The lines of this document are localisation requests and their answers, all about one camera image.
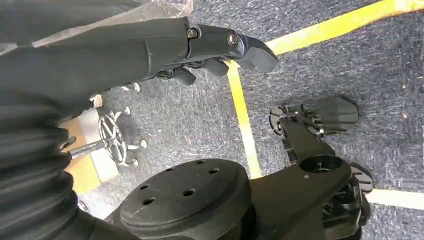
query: plastic sheet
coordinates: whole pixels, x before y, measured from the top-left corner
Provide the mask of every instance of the plastic sheet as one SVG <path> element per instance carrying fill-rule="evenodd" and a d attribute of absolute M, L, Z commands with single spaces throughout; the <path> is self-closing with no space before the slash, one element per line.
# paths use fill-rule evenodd
<path fill-rule="evenodd" d="M 6 15 L 6 20 L 20 27 L 2 31 L 0 56 L 19 47 L 46 46 L 98 27 L 181 18 L 193 10 L 193 0 L 33 0 L 11 4 L 1 8 L 13 12 L 14 17 Z"/>

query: yellow floor marking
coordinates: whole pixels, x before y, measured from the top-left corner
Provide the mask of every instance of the yellow floor marking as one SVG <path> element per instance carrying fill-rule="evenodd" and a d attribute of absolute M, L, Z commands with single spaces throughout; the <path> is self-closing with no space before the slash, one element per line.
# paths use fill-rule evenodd
<path fill-rule="evenodd" d="M 244 144 L 250 178 L 257 179 L 262 177 L 261 167 L 259 166 L 255 140 L 253 139 L 251 124 L 249 122 L 248 109 L 243 95 L 238 65 L 233 61 L 229 64 L 227 76 L 229 87 L 231 88 L 232 99 L 234 100 L 235 113 L 237 114 L 241 138 Z"/>
<path fill-rule="evenodd" d="M 424 9 L 424 0 L 382 0 L 284 35 L 266 44 L 276 55 L 280 55 L 342 36 L 383 18 L 422 9 Z M 238 67 L 237 63 L 231 61 L 227 76 L 243 139 L 250 176 L 253 179 L 260 178 L 262 171 L 258 161 Z"/>
<path fill-rule="evenodd" d="M 382 0 L 266 43 L 275 55 L 352 32 L 377 20 L 424 9 L 424 0 Z"/>

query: gray carpet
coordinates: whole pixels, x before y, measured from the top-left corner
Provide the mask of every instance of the gray carpet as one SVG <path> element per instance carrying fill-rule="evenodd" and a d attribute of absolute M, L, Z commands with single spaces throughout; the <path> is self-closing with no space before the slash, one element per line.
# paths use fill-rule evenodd
<path fill-rule="evenodd" d="M 191 21 L 268 41 L 372 2 L 197 0 Z M 268 127 L 270 107 L 343 94 L 358 103 L 360 123 L 327 138 L 337 154 L 370 168 L 378 188 L 424 193 L 423 19 L 423 12 L 395 16 L 283 54 L 271 73 L 241 70 L 264 174 L 282 169 L 287 160 Z M 130 107 L 131 116 L 118 124 L 128 141 L 145 138 L 148 147 L 131 156 L 138 167 L 120 167 L 120 176 L 81 196 L 94 215 L 107 215 L 138 184 L 185 161 L 223 158 L 246 166 L 228 80 L 195 73 L 197 82 L 190 87 L 154 79 L 142 82 L 140 93 L 104 94 L 103 112 Z M 423 220 L 424 211 L 374 205 L 363 239 L 423 239 Z"/>

